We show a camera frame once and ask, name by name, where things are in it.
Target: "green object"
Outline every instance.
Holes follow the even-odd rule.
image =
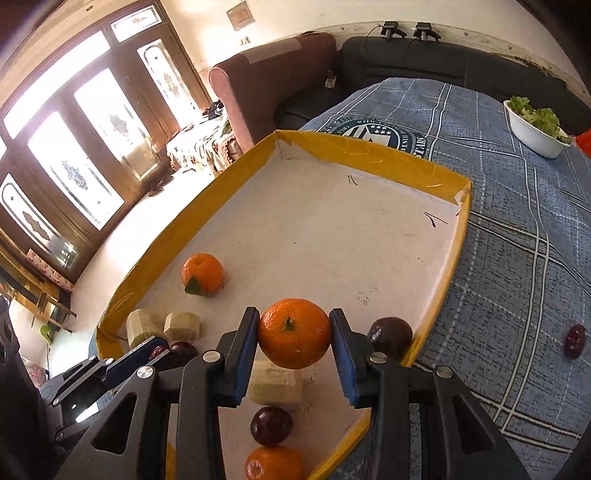
[[[187,286],[185,286],[185,293],[188,293],[189,295],[199,295],[200,297],[210,297],[211,296],[211,295],[207,295],[207,293],[205,293],[203,291],[203,289],[201,288],[201,285],[199,284],[199,282],[197,281],[195,276],[192,276],[191,278],[189,278],[189,281],[187,282]]]
[[[41,327],[41,330],[40,330],[40,332],[41,332],[41,336],[42,336],[42,337],[45,339],[45,341],[46,341],[47,343],[49,343],[50,345],[53,343],[53,340],[51,340],[51,337],[50,337],[50,335],[51,335],[52,331],[53,331],[53,330],[52,330],[51,328],[49,328],[47,325],[43,325],[43,326]]]
[[[539,108],[536,110],[530,105],[530,99],[527,97],[512,97],[509,100],[509,108],[546,135],[567,145],[571,144],[571,138],[563,136],[560,131],[560,120],[558,120],[558,117],[551,108]]]

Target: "white tile floor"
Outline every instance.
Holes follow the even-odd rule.
[[[213,180],[210,174],[186,171],[155,197],[144,197],[99,248],[72,293],[77,317],[72,334],[56,334],[49,352],[53,377],[88,356],[88,345],[117,286],[160,232]]]

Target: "plum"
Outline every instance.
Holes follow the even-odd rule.
[[[293,426],[291,415],[283,408],[263,407],[252,418],[251,435],[261,445],[275,447],[289,436]]]
[[[154,350],[152,350],[152,353],[148,357],[148,362],[151,362],[158,355],[160,355],[161,353],[165,352],[166,350],[168,350],[168,347],[166,347],[164,345],[158,345],[158,346],[154,347]]]
[[[170,349],[173,352],[177,352],[180,355],[184,355],[184,356],[191,357],[191,358],[199,355],[199,352],[197,351],[197,349],[193,346],[193,344],[191,344],[189,342],[174,342],[170,346]]]
[[[374,350],[400,361],[413,341],[413,329],[398,317],[384,317],[373,323],[368,338]]]
[[[586,341],[585,327],[580,324],[572,326],[564,341],[564,354],[571,360],[578,358]]]

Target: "white cardboard surface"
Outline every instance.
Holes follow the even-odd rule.
[[[196,313],[202,322],[200,352],[236,329],[246,307],[262,314],[287,297],[307,298],[327,314],[342,308],[354,331],[366,333],[384,316],[399,316],[415,329],[449,261],[457,206],[319,161],[299,148],[283,144],[281,150],[292,160],[282,160],[278,148],[187,244],[137,308],[162,318],[174,311]],[[215,255],[226,271],[225,287],[211,299],[185,294],[181,282],[183,263],[199,252]],[[302,452],[310,473],[361,412],[343,396],[330,349],[303,377],[304,401],[291,410],[294,431],[284,444]],[[244,461],[257,447],[249,425],[259,408],[245,398],[236,410],[220,409],[229,479],[243,478]]]

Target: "lettuce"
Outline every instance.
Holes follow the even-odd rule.
[[[534,109],[527,97],[513,97],[509,100],[509,108],[523,120],[567,145],[571,144],[570,137],[564,137],[560,131],[560,120],[551,108]]]

